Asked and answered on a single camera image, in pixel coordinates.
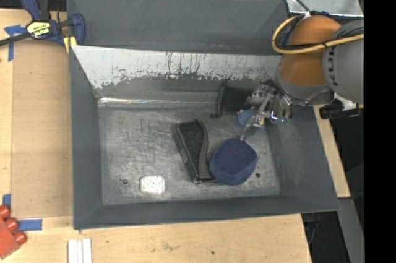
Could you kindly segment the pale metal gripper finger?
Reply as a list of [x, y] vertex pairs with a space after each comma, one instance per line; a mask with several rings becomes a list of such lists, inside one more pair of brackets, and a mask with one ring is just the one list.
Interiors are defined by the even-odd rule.
[[249, 137], [253, 136], [258, 131], [262, 131], [264, 129], [265, 117], [261, 114], [251, 116], [240, 136], [240, 139], [246, 141]]

